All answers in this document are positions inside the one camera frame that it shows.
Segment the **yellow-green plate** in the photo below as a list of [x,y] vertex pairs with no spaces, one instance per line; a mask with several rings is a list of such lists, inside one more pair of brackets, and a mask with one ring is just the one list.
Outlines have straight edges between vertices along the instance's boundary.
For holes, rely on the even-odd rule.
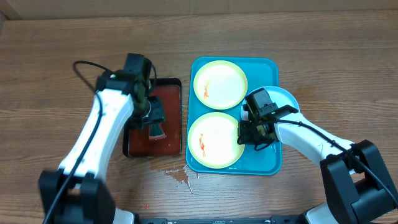
[[211,169],[233,165],[242,156],[245,145],[238,144],[238,120],[221,112],[200,116],[191,125],[187,144],[193,158]]
[[238,105],[246,96],[248,80],[235,63],[215,60],[199,68],[193,79],[193,89],[205,106],[227,110]]

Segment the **dark green sponge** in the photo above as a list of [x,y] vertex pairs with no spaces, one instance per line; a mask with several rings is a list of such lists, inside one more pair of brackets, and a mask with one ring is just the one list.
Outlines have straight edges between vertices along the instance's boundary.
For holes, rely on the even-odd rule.
[[166,135],[164,133],[164,130],[162,129],[161,124],[158,123],[149,126],[149,139],[151,141],[157,141],[165,137]]

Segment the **light blue plate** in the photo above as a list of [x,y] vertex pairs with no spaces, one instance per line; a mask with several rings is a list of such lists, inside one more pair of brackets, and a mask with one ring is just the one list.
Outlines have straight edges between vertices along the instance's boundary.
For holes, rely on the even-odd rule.
[[253,93],[260,92],[260,91],[265,91],[267,93],[267,96],[265,97],[265,99],[262,100],[263,103],[260,103],[261,108],[265,104],[268,105],[268,104],[275,103],[278,108],[281,108],[285,105],[290,105],[290,106],[294,107],[295,109],[297,109],[298,111],[300,111],[299,103],[295,99],[295,97],[291,93],[289,93],[287,90],[285,90],[281,87],[262,86],[262,87],[256,88],[253,91],[251,91],[248,94],[248,96]]

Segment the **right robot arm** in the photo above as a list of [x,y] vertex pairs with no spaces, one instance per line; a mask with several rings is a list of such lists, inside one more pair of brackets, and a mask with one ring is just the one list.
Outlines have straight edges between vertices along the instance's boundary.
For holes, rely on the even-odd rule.
[[290,93],[261,87],[241,108],[238,144],[260,151],[274,142],[288,145],[320,167],[326,202],[300,215],[277,216],[271,223],[372,223],[397,209],[397,189],[379,149],[371,141],[354,143],[311,123],[284,104]]

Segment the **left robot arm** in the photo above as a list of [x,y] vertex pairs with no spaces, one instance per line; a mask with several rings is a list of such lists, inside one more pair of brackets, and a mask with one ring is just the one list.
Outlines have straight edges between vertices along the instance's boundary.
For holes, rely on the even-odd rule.
[[148,128],[150,137],[165,137],[163,106],[151,94],[156,69],[145,56],[129,53],[123,69],[103,71],[89,86],[95,98],[75,145],[56,171],[44,170],[39,177],[44,223],[140,222],[138,214],[116,207],[106,174],[123,128]]

